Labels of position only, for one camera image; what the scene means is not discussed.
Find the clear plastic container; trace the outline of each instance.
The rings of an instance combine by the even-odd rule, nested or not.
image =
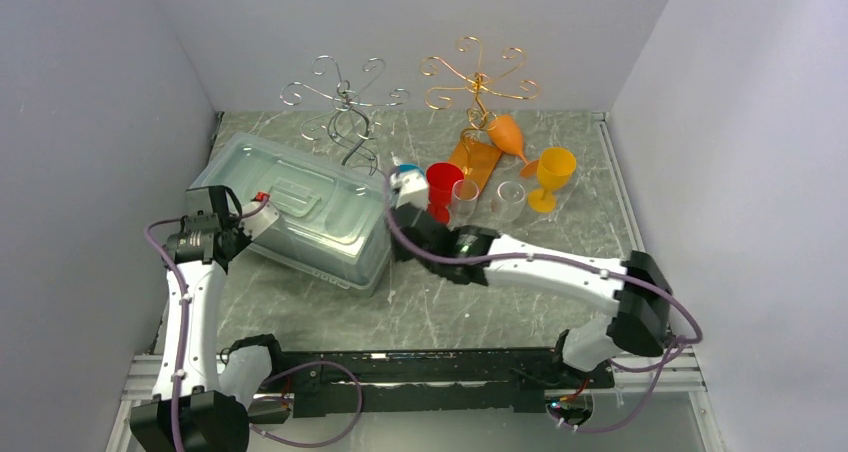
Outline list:
[[[281,220],[251,244],[260,254],[370,295],[389,261],[376,177],[248,134],[236,134],[192,187],[227,185],[239,201],[271,194]]]

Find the gray marble surface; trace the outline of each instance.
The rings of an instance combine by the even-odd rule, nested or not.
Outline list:
[[[528,158],[538,157],[546,147],[563,146],[577,157],[578,169],[558,193],[553,213],[540,215],[527,207],[514,223],[502,226],[492,216],[491,198],[497,184],[518,178],[522,165],[505,155],[471,222],[543,247],[625,257],[631,244],[603,144],[591,127],[591,114],[510,113],[524,131]],[[233,134],[246,132],[340,160],[345,151],[330,140],[310,142],[300,136],[300,124],[315,115],[309,111],[228,112],[213,156]],[[376,119],[386,132],[368,146],[386,168],[393,155],[422,168],[446,160],[467,123],[464,111],[383,111]],[[536,187],[526,181],[525,188]],[[273,333],[283,349],[291,351],[544,346],[592,315],[580,302],[533,290],[455,285],[416,262],[390,264],[373,296],[362,297],[245,252],[230,267],[218,344],[223,348],[245,336]]]

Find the silver wire stand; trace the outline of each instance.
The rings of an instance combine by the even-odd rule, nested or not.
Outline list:
[[[338,62],[329,55],[318,56],[312,61],[312,73],[319,76],[324,75],[327,72],[326,61],[333,63],[339,79],[333,95],[321,92],[317,88],[303,82],[291,82],[280,91],[280,100],[289,106],[299,105],[303,101],[303,96],[297,91],[298,88],[306,89],[328,99],[333,110],[303,121],[300,124],[300,135],[310,141],[321,140],[325,137],[329,138],[337,145],[348,150],[342,158],[342,165],[347,166],[351,158],[358,157],[366,161],[368,174],[374,175],[374,172],[379,170],[378,157],[374,150],[365,144],[370,140],[376,140],[382,137],[383,126],[381,123],[375,121],[373,117],[369,117],[361,108],[397,107],[409,101],[409,91],[400,88],[392,90],[389,93],[389,97],[394,99],[392,102],[379,104],[365,102],[361,99],[362,93],[383,74],[383,71],[386,70],[386,61],[375,57],[365,62],[362,66],[362,72],[366,75],[373,75],[373,77],[358,90],[354,90],[351,87],[350,81],[342,77],[342,71]],[[340,120],[346,121],[350,129],[346,132],[340,132]],[[351,132],[356,135],[355,138],[350,137]]]

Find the white wall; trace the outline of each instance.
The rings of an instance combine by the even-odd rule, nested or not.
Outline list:
[[[494,74],[506,46],[529,56],[526,74],[542,95],[535,101],[492,99],[491,107],[609,110],[667,0],[159,0],[218,110],[275,110],[283,85],[310,79],[312,60],[343,61],[354,87],[373,56],[389,69],[376,92],[394,87],[424,92],[447,77],[418,72],[421,59],[441,55],[473,71],[476,56],[460,54],[465,35],[488,45]],[[324,82],[325,90],[335,86]],[[504,82],[505,91],[519,92]],[[468,94],[458,106],[470,105]],[[380,95],[369,98],[377,100]],[[326,107],[305,102],[303,107]]]
[[[154,0],[0,0],[0,437],[103,450],[213,109]]]
[[[844,450],[848,0],[670,0],[612,111],[730,450]]]

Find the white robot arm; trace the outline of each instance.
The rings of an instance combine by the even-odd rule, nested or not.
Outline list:
[[[415,258],[431,272],[455,283],[544,290],[583,300],[598,310],[599,315],[589,323],[560,335],[553,359],[553,369],[558,373],[588,377],[586,374],[599,364],[622,351],[646,357],[662,355],[668,302],[621,279],[638,277],[670,294],[649,255],[633,252],[626,261],[581,257],[527,244],[491,229],[449,229],[427,214],[428,186],[420,172],[395,175],[390,184],[397,192],[390,224],[407,242],[393,242],[396,259]],[[218,305],[229,263],[280,220],[280,213],[262,194],[233,216],[228,195],[233,197],[223,186],[188,190],[190,213],[165,247],[185,278],[187,293],[181,296],[176,274],[168,271],[169,333],[162,367],[152,402],[133,409],[130,417],[133,434],[148,451],[174,449],[173,401],[178,401],[185,450],[246,450],[247,409],[253,395],[266,378],[280,372],[285,362],[276,339],[262,335],[236,342],[228,365],[218,374]],[[410,247],[423,249],[425,256],[411,253]],[[501,257],[485,260],[492,255]],[[187,319],[176,312],[185,301]],[[176,333],[180,330],[186,331],[187,337]],[[174,370],[180,355],[182,370]],[[181,377],[179,397],[173,397],[174,376]]]

